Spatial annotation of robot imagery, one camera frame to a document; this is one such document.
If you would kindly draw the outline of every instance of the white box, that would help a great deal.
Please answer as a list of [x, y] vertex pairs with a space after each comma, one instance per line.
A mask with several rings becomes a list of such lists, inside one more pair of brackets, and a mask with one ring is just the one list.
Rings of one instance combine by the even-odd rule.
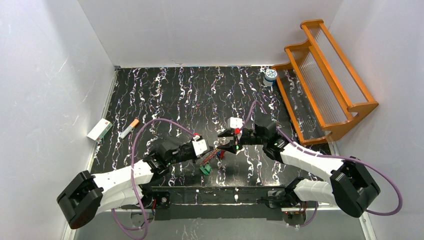
[[105, 134], [112, 128], [112, 123], [104, 118], [94, 126], [94, 128], [87, 134], [87, 137], [99, 142]]

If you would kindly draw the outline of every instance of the robotic arm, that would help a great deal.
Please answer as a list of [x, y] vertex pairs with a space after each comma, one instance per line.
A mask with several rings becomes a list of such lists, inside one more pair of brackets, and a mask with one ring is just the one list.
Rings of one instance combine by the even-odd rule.
[[[134, 181], [138, 194], [143, 197], [139, 185], [148, 184], [169, 172], [172, 164], [195, 161], [212, 150], [202, 136], [196, 135], [189, 142], [179, 145], [169, 138], [153, 149], [147, 157], [134, 164]], [[97, 214], [124, 205], [136, 205], [138, 201], [131, 184], [131, 166], [115, 171], [93, 174], [80, 172], [57, 197], [71, 229], [86, 225]]]
[[379, 186], [364, 165], [318, 157], [320, 152], [291, 144], [278, 134], [276, 123], [266, 116], [255, 121], [254, 129], [241, 129], [243, 120], [235, 117], [231, 117], [227, 125], [228, 129], [218, 137], [232, 139], [218, 149], [238, 154], [244, 145], [263, 145], [262, 149], [270, 159], [296, 166], [323, 180], [298, 177], [284, 190], [268, 193], [271, 196], [267, 199], [276, 207], [316, 201], [338, 205], [348, 215], [359, 218], [380, 193]]

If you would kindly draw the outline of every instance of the green block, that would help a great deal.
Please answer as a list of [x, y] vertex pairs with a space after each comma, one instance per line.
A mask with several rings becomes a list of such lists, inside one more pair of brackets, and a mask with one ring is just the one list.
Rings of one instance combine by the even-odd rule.
[[209, 162], [206, 163], [206, 165], [204, 165], [204, 166], [200, 166], [199, 169], [205, 175], [209, 175], [211, 173], [211, 171], [212, 171], [212, 167], [209, 164]]

